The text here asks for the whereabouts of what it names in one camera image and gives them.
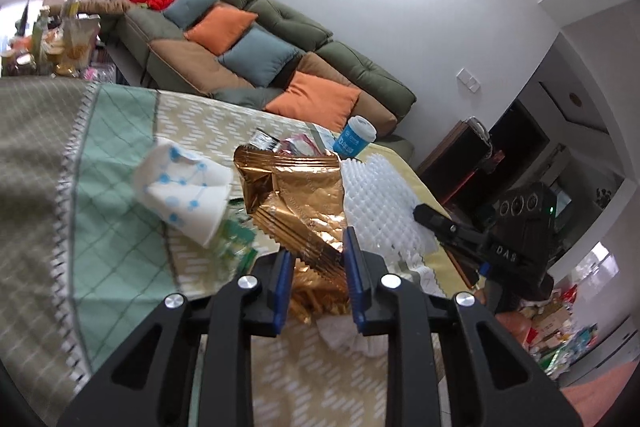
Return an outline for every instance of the bedsheet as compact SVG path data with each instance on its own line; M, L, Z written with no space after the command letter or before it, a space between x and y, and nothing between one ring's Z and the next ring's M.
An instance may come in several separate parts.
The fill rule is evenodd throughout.
M130 176L156 137L232 167L256 127L297 120L173 92L66 78L0 80L0 358L54 425L113 349L165 295L211 295L211 254L134 200ZM437 206L392 151L421 200ZM231 197L242 195L238 175ZM278 245L258 234L260 253ZM447 295L465 289L442 251L424 256ZM255 424L383 425L386 357L330 350L315 326L252 340Z

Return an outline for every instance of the green sofa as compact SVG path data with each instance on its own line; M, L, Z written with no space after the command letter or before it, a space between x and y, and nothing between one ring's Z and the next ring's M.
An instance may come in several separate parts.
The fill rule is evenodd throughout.
M273 87L286 89L303 54L314 52L378 100L398 122L415 102L415 95L398 79L350 46L334 41L332 31L293 8L276 0L221 1L256 13L260 28L300 49L298 56L282 68ZM118 22L115 33L160 89L215 98L222 89L253 87L223 68L208 50L185 40L180 28L161 12L131 7ZM410 142L394 134L379 136L376 143L393 149L405 161L414 151Z

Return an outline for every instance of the blue gripper pad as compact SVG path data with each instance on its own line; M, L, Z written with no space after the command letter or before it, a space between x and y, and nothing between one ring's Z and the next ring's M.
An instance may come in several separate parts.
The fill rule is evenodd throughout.
M363 332L366 324L365 319L365 290L360 278L358 261L356 256L361 256L360 247L355 237L354 230L349 227L344 231L342 238L342 255L344 256L344 270L347 274L347 286L349 288L349 298L351 300L351 310L353 312L353 322L360 333Z
M282 263L280 264L278 279L273 289L273 328L278 335L282 332L282 328L287 321L293 282L293 266L295 263L295 259L289 251L284 251L280 257Z

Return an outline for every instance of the blue pillow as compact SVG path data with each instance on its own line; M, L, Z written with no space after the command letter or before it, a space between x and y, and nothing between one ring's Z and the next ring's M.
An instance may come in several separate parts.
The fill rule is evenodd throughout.
M297 54L298 49L295 46L254 27L238 44L220 55L218 61L255 87L267 87L285 64Z
M218 1L219 0L175 0L168 8L162 11L162 15L181 30L186 30Z

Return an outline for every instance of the light switch panel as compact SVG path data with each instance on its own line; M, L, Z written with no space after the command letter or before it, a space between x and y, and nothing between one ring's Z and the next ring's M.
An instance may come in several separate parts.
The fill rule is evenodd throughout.
M456 78L466 87L468 87L471 92L476 92L478 89L480 89L480 82L478 82L478 79L464 68L460 71L460 73L458 73Z

